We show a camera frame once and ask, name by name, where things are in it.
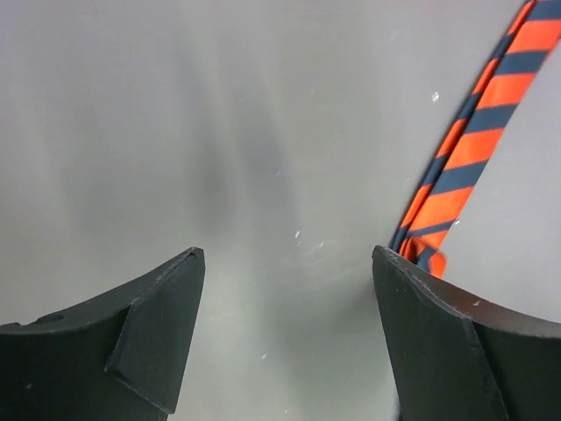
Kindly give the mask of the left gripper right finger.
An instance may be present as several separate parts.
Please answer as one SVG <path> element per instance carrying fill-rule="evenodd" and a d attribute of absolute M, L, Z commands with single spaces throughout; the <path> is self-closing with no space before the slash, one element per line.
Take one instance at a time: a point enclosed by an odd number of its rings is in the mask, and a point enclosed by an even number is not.
<path fill-rule="evenodd" d="M 558 420 L 560 325 L 465 291 L 385 246 L 373 283 L 400 420 Z"/>

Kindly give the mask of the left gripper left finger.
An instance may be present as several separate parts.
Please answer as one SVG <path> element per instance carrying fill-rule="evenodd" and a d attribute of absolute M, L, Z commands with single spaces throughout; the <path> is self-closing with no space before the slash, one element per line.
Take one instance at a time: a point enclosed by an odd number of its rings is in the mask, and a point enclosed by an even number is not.
<path fill-rule="evenodd" d="M 174 414 L 204 283 L 192 247 L 64 310 L 1 328 L 4 420 L 165 420 Z"/>

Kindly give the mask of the orange navy striped tie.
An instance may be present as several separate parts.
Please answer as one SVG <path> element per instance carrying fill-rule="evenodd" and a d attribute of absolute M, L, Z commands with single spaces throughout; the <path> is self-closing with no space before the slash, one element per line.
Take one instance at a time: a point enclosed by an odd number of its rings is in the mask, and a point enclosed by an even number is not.
<path fill-rule="evenodd" d="M 415 190 L 390 243 L 442 277 L 440 247 L 458 221 L 501 135 L 560 40 L 560 3 L 526 1 L 497 44 Z"/>

